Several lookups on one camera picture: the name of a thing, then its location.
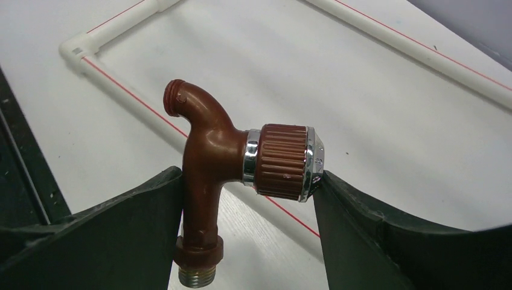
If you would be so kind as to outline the white pipe frame with tees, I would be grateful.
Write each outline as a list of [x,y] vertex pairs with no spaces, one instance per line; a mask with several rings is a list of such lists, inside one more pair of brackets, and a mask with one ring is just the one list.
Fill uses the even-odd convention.
[[388,45],[299,1],[141,1],[61,44],[118,103],[92,126],[133,185],[180,165],[190,129],[162,106],[184,79],[239,129],[314,127],[326,167],[357,189],[466,230],[511,223],[511,114]]

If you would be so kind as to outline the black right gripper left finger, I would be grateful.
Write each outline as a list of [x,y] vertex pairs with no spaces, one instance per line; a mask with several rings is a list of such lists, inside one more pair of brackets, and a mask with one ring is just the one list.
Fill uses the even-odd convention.
[[2,289],[167,289],[184,191],[172,166],[55,224],[1,228]]

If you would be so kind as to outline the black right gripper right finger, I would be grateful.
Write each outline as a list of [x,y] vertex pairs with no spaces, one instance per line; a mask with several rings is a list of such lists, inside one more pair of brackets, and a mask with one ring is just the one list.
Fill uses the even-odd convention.
[[511,226],[467,231],[324,172],[313,195],[330,289],[510,289]]

